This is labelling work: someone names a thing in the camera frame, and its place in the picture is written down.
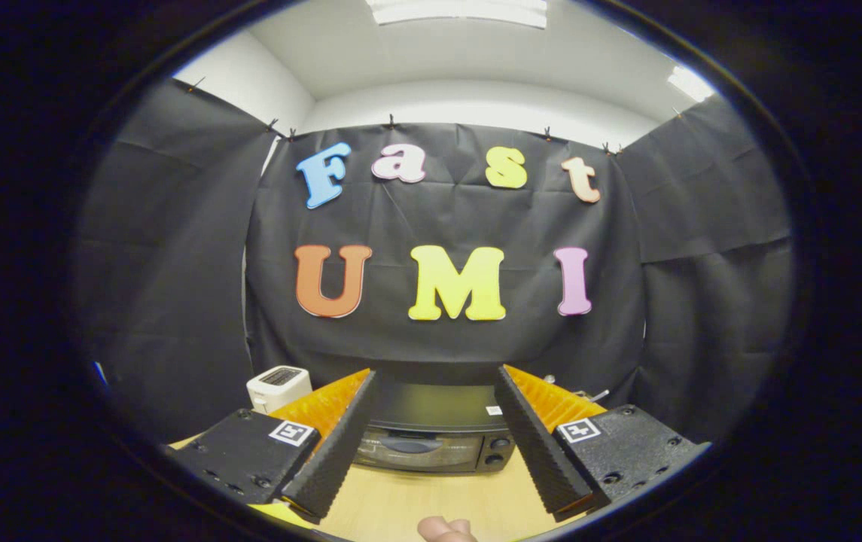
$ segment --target white wall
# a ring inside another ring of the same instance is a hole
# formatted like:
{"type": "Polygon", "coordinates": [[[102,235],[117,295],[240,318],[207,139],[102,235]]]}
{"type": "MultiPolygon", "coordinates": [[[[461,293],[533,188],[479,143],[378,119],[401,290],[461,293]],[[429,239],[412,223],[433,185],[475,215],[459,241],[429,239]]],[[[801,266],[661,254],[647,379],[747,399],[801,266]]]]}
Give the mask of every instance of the white wall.
{"type": "Polygon", "coordinates": [[[314,105],[313,96],[293,73],[249,32],[217,44],[173,75],[176,79],[221,97],[263,123],[279,119],[275,127],[300,130],[314,105]]]}
{"type": "Polygon", "coordinates": [[[342,126],[463,123],[544,133],[612,150],[658,126],[657,120],[606,102],[547,87],[500,81],[422,81],[373,87],[322,99],[300,133],[342,126]]]}

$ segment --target letter i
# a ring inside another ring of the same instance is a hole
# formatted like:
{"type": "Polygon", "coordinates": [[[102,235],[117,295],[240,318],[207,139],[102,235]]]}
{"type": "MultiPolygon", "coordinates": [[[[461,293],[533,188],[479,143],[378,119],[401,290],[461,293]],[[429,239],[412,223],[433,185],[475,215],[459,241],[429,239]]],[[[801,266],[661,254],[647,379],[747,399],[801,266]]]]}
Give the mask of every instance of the letter i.
{"type": "Polygon", "coordinates": [[[585,315],[592,309],[592,302],[585,293],[585,260],[588,251],[578,247],[564,247],[554,251],[561,262],[562,299],[558,305],[561,316],[585,315]]]}

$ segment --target ceiling light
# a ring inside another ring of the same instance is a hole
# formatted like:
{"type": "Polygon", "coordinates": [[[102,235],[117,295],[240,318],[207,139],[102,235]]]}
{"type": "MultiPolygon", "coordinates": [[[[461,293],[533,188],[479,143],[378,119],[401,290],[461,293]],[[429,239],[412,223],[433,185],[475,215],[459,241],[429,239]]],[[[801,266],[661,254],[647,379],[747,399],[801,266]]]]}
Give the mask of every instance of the ceiling light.
{"type": "Polygon", "coordinates": [[[708,83],[704,82],[702,77],[678,65],[675,66],[675,69],[672,69],[672,75],[669,75],[669,83],[678,87],[686,95],[691,96],[695,102],[703,102],[706,97],[712,96],[715,93],[715,90],[708,83]]]}
{"type": "Polygon", "coordinates": [[[545,0],[367,0],[367,3],[378,24],[465,17],[542,29],[547,26],[545,0]]]}

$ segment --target letter m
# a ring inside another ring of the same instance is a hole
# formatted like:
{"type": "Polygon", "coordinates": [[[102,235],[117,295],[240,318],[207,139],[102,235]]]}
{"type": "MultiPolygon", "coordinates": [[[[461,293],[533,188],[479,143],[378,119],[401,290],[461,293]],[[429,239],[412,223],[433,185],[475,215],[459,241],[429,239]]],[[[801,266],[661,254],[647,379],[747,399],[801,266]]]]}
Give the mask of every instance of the letter m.
{"type": "Polygon", "coordinates": [[[501,306],[498,268],[504,252],[492,247],[472,251],[464,270],[458,270],[442,247],[414,247],[410,257],[417,260],[417,301],[407,315],[413,320],[437,320],[440,309],[435,294],[451,319],[461,315],[468,295],[471,304],[465,312],[471,320],[500,320],[506,313],[501,306]]]}

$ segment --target oven door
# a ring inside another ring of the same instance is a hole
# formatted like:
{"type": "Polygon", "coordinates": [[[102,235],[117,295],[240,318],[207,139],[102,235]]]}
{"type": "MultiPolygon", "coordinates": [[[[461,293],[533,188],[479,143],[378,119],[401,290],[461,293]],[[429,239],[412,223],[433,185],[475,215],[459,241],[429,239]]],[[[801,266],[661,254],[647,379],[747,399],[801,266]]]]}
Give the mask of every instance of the oven door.
{"type": "Polygon", "coordinates": [[[482,442],[480,435],[433,435],[368,428],[354,463],[420,473],[473,473],[482,442]]]}

